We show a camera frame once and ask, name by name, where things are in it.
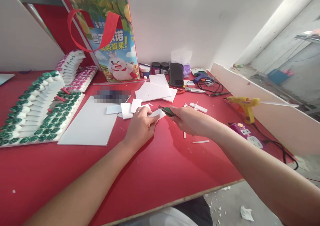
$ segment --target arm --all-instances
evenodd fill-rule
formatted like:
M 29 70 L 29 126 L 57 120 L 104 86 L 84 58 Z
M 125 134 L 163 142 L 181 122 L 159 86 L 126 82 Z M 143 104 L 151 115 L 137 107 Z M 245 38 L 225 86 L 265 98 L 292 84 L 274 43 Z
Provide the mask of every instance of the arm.
M 320 224 L 320 189 L 228 126 L 190 107 L 175 108 L 181 130 L 215 141 L 259 198 L 286 225 Z
M 151 113 L 147 107 L 138 108 L 125 139 L 36 212 L 25 225 L 88 225 L 122 168 L 153 136 L 159 116 L 147 117 Z

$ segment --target hand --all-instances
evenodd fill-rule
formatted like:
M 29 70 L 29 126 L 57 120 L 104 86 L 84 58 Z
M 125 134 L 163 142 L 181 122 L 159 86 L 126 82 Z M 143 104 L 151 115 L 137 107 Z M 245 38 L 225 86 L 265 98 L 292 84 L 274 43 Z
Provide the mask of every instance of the hand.
M 187 134 L 210 138 L 217 126 L 222 125 L 209 115 L 194 110 L 189 106 L 184 108 L 170 106 L 170 109 L 177 115 L 177 117 L 171 117 L 172 121 Z
M 126 137 L 123 142 L 129 147 L 133 147 L 138 151 L 152 136 L 156 124 L 160 118 L 159 115 L 155 117 L 147 117 L 152 111 L 147 107 L 139 107 L 133 114 L 129 124 Z

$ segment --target person's right hand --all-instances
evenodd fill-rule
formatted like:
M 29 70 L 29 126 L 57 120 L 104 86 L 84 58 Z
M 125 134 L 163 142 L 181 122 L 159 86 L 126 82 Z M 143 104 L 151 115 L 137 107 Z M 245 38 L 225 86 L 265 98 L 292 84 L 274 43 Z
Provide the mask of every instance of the person's right hand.
M 176 108 L 170 106 L 171 111 L 177 115 L 177 117 L 171 117 L 179 128 L 191 135 L 210 137 L 213 130 L 221 125 L 220 122 L 214 118 L 194 110 L 191 107 Z

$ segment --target white wall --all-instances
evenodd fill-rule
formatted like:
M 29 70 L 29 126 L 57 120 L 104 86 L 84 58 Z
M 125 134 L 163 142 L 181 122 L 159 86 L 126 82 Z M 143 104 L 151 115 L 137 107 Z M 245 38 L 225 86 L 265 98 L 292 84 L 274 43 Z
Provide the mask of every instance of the white wall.
M 19 0 L 0 0 L 0 71 L 53 70 L 64 56 Z
M 283 68 L 281 68 L 284 70 L 292 69 L 295 72 L 295 74 L 284 81 L 281 86 L 290 90 L 305 102 L 317 107 L 320 107 L 319 53 L 320 44 L 311 43 L 296 54 L 290 61 L 286 62 Z
M 283 0 L 129 0 L 139 62 L 193 51 L 192 67 L 233 64 Z
M 320 28 L 320 21 L 315 19 L 320 15 L 320 0 L 312 0 L 310 4 L 256 57 L 251 66 L 262 73 L 269 73 L 283 65 L 288 57 L 301 44 L 294 40 L 297 34 Z M 296 54 L 309 45 L 303 42 L 293 53 Z
M 260 32 L 242 52 L 237 64 L 249 64 L 312 0 L 284 0 Z

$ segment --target red tabletop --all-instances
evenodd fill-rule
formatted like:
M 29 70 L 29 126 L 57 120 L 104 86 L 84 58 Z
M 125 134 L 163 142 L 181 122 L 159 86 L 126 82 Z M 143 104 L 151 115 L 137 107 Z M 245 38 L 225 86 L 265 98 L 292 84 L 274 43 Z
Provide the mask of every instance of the red tabletop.
M 17 97 L 43 72 L 13 73 L 16 76 L 0 86 L 1 125 Z M 98 72 L 78 111 L 88 97 L 100 88 L 93 86 L 93 83 L 105 81 L 104 75 Z M 118 88 L 131 90 L 134 98 L 134 91 L 138 90 L 141 84 L 122 84 L 118 85 Z M 173 103 L 154 100 L 150 102 L 154 106 L 150 107 L 155 111 L 158 105 L 183 107 L 184 103 L 198 102 L 198 105 L 208 109 L 208 115 L 224 124 L 242 122 L 242 115 L 230 105 L 226 105 L 224 97 L 225 95 L 212 98 L 202 93 L 185 92 L 177 95 Z M 117 118 L 107 146 L 45 143 L 0 149 L 1 224 L 21 225 L 25 222 L 117 145 L 124 138 L 129 123 L 130 119 Z M 256 125 L 275 140 L 259 122 L 256 122 Z M 253 127 L 250 127 L 250 130 L 255 132 L 259 139 L 264 139 Z M 161 119 L 153 139 L 143 146 L 121 171 L 90 225 L 102 225 L 160 206 L 177 204 L 190 199 L 187 196 L 199 196 L 242 179 L 217 144 L 212 141 L 203 144 L 191 143 L 201 140 L 206 139 L 191 135 L 184 139 L 183 132 L 169 117 Z M 271 143 L 263 150 L 278 159 L 282 158 L 282 151 Z

